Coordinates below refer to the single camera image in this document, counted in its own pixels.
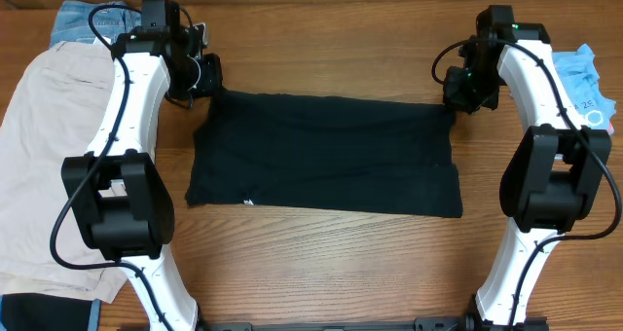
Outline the black t-shirt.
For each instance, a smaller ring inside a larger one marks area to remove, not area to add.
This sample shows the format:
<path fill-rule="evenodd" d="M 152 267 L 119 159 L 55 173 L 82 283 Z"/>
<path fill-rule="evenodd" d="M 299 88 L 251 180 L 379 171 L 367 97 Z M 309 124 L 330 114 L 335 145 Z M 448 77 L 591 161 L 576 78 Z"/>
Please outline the black t-shirt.
<path fill-rule="evenodd" d="M 454 122 L 437 104 L 223 91 L 185 199 L 459 218 Z"/>

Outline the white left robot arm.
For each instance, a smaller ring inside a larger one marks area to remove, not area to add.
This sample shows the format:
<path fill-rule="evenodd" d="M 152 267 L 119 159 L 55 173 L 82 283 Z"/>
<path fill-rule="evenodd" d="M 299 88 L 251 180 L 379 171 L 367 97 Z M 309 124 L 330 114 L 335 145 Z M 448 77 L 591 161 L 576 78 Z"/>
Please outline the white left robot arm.
<path fill-rule="evenodd" d="M 217 81 L 204 30 L 120 35 L 102 122 L 84 155 L 61 166 L 68 200 L 58 217 L 73 214 L 85 245 L 101 253 L 100 268 L 126 275 L 152 330 L 207 327 L 173 258 L 174 206 L 155 167 L 163 102 L 192 102 Z"/>

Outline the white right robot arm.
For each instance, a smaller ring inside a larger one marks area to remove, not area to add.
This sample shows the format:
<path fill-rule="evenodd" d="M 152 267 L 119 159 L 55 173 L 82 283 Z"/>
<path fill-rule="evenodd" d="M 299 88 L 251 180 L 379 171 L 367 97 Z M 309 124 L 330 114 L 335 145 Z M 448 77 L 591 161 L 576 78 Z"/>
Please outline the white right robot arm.
<path fill-rule="evenodd" d="M 608 236 L 621 220 L 621 194 L 606 166 L 611 140 L 572 106 L 543 25 L 480 23 L 455 46 L 464 65 L 449 67 L 441 81 L 445 104 L 467 113 L 494 108 L 506 86 L 524 136 L 500 181 L 507 221 L 493 267 L 453 327 L 546 330 L 546 320 L 527 316 L 530 296 L 556 245 L 577 238 L 571 230 L 589 214 L 602 181 L 614 197 L 614 218 L 586 238 Z"/>

